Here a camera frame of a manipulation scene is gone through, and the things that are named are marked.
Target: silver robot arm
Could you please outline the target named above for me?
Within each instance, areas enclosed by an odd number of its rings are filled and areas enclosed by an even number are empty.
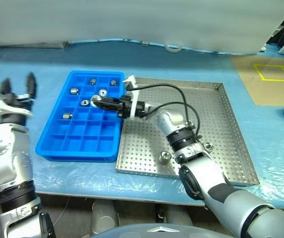
[[[284,211],[246,190],[234,188],[181,113],[159,109],[149,114],[152,106],[132,100],[130,96],[104,97],[95,105],[117,112],[124,119],[146,117],[158,127],[180,164],[179,177],[187,194],[202,200],[237,238],[284,238]]]
[[[33,74],[27,78],[27,91],[16,96],[8,79],[0,89],[0,223],[4,238],[54,238],[49,215],[40,213],[25,127],[36,96]]]

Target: metal tray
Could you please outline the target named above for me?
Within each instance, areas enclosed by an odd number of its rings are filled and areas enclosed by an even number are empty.
[[[190,82],[136,78],[139,86],[154,83],[171,83],[180,87],[187,102],[200,115],[202,142],[214,145],[211,156],[220,165],[233,185],[259,184],[251,157],[235,119],[231,104],[222,83]],[[162,104],[182,101],[180,93],[168,87],[140,90],[139,100]],[[171,105],[184,113],[183,105]],[[189,110],[189,119],[195,122],[194,113]],[[173,156],[166,137],[152,124],[142,120],[125,120],[117,156],[116,170],[121,173],[177,178],[179,165],[172,159],[167,165],[159,162],[161,151]]]

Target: white wall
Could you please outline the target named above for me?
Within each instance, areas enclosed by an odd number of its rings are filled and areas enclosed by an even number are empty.
[[[0,0],[0,44],[126,38],[256,53],[284,0]]]

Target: wire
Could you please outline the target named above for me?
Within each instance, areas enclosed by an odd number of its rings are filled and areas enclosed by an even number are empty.
[[[196,130],[196,135],[198,136],[198,133],[199,133],[199,130],[200,130],[200,117],[199,117],[199,114],[197,112],[197,110],[191,106],[190,104],[185,104],[183,102],[169,102],[169,103],[164,103],[164,104],[161,104],[159,105],[158,107],[152,109],[150,112],[147,113],[147,116],[154,113],[155,111],[157,111],[159,108],[162,108],[162,107],[165,107],[165,106],[168,106],[168,105],[171,105],[171,104],[183,104],[183,105],[186,105],[187,107],[189,107],[196,115],[197,117],[197,130]]]
[[[69,201],[70,201],[70,197],[68,198],[68,200],[67,200],[67,202],[66,202],[66,205],[65,205],[65,207],[64,207],[64,209],[63,209],[63,211],[62,211],[62,213],[61,213],[60,216],[57,218],[57,220],[55,221],[55,223],[54,223],[53,226],[55,226],[55,225],[58,223],[58,221],[60,220],[60,218],[63,216],[64,212],[65,212],[66,209],[67,209],[67,206],[68,206],[68,204],[69,204]]]
[[[177,87],[173,84],[169,84],[169,83],[155,83],[155,84],[146,85],[146,86],[137,87],[137,88],[129,88],[129,89],[127,89],[127,91],[142,90],[142,89],[153,88],[153,87],[161,87],[161,86],[175,88],[180,92],[182,99],[183,99],[183,104],[185,105],[185,114],[186,114],[187,124],[189,125],[189,116],[188,116],[188,108],[187,108],[186,97],[185,97],[183,91],[179,87]]]

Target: blue table surface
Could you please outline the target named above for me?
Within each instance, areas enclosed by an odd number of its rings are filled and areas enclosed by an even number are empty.
[[[276,46],[261,56],[284,57]],[[125,76],[222,82],[232,104],[260,185],[244,187],[284,207],[284,107],[253,103],[228,55],[163,47],[141,47],[125,41],[73,44],[64,49],[0,48],[0,82],[11,78],[12,89],[25,92],[28,72],[38,80],[34,116],[28,120],[31,156],[38,192],[77,196],[199,205],[177,179],[117,173],[115,163],[50,162],[35,146],[62,89],[73,70],[121,71]]]

